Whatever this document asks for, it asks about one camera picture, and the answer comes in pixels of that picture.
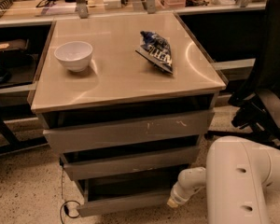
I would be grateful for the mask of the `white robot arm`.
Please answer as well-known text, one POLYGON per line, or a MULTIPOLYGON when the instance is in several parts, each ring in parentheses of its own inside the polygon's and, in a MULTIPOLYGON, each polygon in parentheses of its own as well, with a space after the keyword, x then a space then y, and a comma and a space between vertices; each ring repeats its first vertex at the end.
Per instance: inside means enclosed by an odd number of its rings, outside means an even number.
POLYGON ((218 138, 204 167, 181 171, 167 204, 206 189, 208 224, 270 224, 264 190, 280 190, 280 150, 235 136, 218 138))

